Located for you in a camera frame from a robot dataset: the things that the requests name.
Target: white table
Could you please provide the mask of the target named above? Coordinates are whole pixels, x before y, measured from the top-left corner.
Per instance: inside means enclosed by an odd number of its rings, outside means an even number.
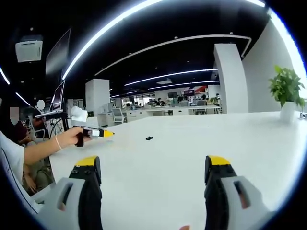
[[[105,230],[178,230],[187,224],[203,230],[207,155],[228,159],[276,210],[296,181],[307,139],[306,120],[282,124],[278,112],[157,116],[108,130],[115,135],[50,156],[56,181],[68,177],[78,160],[100,157]]]

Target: black ceiling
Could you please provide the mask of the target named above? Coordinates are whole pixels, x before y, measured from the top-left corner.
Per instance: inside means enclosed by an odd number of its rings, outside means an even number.
[[[46,80],[45,61],[48,52],[64,32],[71,27],[71,61],[100,28],[143,1],[88,0],[86,3],[54,4],[41,9],[31,5],[11,9],[12,23],[4,26],[0,37],[3,51],[0,65],[12,84],[8,89],[0,78],[1,90],[17,91],[29,102],[34,97],[52,96],[57,80]],[[236,43],[242,53],[247,40],[199,38],[180,41],[132,56],[94,76],[102,68],[130,53],[174,40],[175,37],[233,33],[250,37],[250,49],[268,21],[266,11],[266,8],[244,0],[165,0],[156,3],[119,22],[85,52],[67,77],[65,96],[82,98],[85,83],[94,77],[109,79],[114,95],[130,90],[146,92],[148,88],[159,86],[156,82],[160,79],[124,86],[133,81],[182,71],[211,69],[215,43]],[[17,63],[15,43],[23,35],[30,34],[44,37],[43,58],[38,62]],[[169,78],[173,83],[185,83],[206,81],[210,76],[211,72],[202,72]]]

